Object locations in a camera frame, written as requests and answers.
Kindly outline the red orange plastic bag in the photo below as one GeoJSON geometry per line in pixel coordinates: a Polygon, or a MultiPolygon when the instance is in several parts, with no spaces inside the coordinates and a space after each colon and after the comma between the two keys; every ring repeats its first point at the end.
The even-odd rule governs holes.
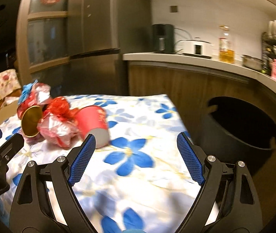
{"type": "Polygon", "coordinates": [[[70,109],[70,107],[65,97],[56,97],[47,105],[42,118],[53,115],[61,122],[73,121],[80,110],[78,108],[70,109]]]}

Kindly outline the red white clear bag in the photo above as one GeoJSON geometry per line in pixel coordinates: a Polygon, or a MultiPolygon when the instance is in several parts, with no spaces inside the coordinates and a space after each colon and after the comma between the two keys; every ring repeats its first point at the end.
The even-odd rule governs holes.
{"type": "Polygon", "coordinates": [[[48,113],[40,119],[37,130],[49,143],[62,148],[68,148],[71,139],[80,133],[74,122],[62,121],[52,113],[48,113]]]}

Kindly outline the black air fryer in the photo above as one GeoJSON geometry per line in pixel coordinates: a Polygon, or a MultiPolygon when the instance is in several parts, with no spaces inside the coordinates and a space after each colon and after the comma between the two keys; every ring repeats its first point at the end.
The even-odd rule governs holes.
{"type": "Polygon", "coordinates": [[[153,24],[153,52],[173,54],[175,45],[174,26],[171,24],[153,24]]]}

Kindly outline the cooking oil bottle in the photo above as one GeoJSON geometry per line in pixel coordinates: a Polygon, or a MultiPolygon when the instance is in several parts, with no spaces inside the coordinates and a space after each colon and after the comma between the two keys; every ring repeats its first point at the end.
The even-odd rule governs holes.
{"type": "Polygon", "coordinates": [[[219,36],[219,60],[234,64],[235,52],[232,44],[232,34],[230,28],[227,25],[220,25],[220,36],[219,36]]]}

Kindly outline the dark steel refrigerator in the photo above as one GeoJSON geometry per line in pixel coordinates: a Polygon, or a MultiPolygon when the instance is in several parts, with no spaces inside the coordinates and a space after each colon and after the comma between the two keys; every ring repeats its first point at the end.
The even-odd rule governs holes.
{"type": "Polygon", "coordinates": [[[151,0],[68,0],[68,91],[128,95],[123,56],[150,52],[151,41],[151,0]]]}

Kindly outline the steel bowl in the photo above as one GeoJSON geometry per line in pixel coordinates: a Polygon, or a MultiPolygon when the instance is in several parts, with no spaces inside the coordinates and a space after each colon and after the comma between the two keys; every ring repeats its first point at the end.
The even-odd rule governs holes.
{"type": "Polygon", "coordinates": [[[249,55],[243,55],[241,57],[242,57],[242,65],[244,67],[249,68],[251,70],[255,70],[257,72],[261,72],[264,64],[263,60],[249,55]]]}

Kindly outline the white slow cooker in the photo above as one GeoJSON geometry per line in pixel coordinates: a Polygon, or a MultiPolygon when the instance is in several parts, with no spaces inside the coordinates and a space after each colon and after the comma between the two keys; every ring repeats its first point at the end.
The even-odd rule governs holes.
{"type": "Polygon", "coordinates": [[[185,56],[212,58],[212,44],[200,38],[182,41],[182,49],[185,56]]]}

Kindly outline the large red gold paper cup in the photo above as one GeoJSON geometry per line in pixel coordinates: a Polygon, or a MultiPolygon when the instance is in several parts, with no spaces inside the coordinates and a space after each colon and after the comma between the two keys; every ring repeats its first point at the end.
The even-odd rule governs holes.
{"type": "Polygon", "coordinates": [[[38,135],[37,124],[42,115],[42,108],[38,105],[31,106],[24,112],[21,119],[21,128],[26,137],[32,138],[38,135]]]}

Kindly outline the black trash bin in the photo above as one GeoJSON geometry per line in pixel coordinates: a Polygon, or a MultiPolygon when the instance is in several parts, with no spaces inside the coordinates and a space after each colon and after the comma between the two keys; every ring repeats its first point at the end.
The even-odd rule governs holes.
{"type": "Polygon", "coordinates": [[[254,176],[276,149],[276,123],[257,106],[228,96],[210,99],[216,109],[202,121],[198,145],[223,163],[242,161],[254,176]]]}

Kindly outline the small red paper cup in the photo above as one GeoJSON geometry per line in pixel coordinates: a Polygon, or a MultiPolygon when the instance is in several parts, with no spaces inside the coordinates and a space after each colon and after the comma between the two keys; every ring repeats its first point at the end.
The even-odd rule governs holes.
{"type": "Polygon", "coordinates": [[[107,146],[110,133],[103,108],[96,105],[84,107],[76,114],[76,121],[82,140],[92,134],[95,137],[96,148],[107,146]]]}

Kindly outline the red printed clear bag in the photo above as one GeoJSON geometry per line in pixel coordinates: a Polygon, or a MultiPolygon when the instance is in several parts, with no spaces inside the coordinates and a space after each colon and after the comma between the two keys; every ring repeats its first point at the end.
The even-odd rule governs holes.
{"type": "Polygon", "coordinates": [[[37,82],[33,87],[28,99],[17,106],[17,116],[22,119],[24,112],[31,106],[45,106],[52,101],[51,87],[48,84],[37,82]]]}

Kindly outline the wooden lower cabinets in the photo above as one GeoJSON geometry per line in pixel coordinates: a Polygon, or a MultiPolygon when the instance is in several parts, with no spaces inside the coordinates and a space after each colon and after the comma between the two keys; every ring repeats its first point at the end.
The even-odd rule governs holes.
{"type": "MultiPolygon", "coordinates": [[[[131,96],[166,94],[195,143],[200,139],[207,102],[216,96],[245,100],[276,123],[276,93],[253,78],[197,66],[129,61],[128,81],[131,96]]],[[[276,215],[276,151],[253,180],[266,226],[276,215]]]]}

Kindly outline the wooden glass door cabinet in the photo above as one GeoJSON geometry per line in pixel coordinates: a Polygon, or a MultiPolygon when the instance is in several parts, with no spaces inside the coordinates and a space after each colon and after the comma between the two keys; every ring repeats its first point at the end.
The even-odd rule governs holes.
{"type": "Polygon", "coordinates": [[[52,95],[79,94],[68,52],[71,0],[21,0],[16,25],[17,74],[47,83],[52,95]]]}

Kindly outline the blue knotted plastic bag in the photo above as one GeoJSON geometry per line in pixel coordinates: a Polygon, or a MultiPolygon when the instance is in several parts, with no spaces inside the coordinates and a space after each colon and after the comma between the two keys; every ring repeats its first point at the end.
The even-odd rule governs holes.
{"type": "Polygon", "coordinates": [[[30,95],[30,93],[32,91],[32,87],[37,82],[38,82],[38,80],[36,79],[33,83],[29,83],[29,84],[23,86],[22,93],[21,93],[21,95],[20,95],[20,97],[18,99],[18,105],[22,104],[23,102],[25,102],[28,99],[28,97],[29,97],[29,95],[30,95]]]}

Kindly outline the black dish rack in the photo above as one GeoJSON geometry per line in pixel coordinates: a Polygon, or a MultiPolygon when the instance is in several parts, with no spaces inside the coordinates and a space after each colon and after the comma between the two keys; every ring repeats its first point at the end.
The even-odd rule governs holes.
{"type": "Polygon", "coordinates": [[[272,62],[276,59],[276,20],[269,21],[267,31],[261,34],[261,59],[264,62],[261,72],[271,75],[272,62]]]}

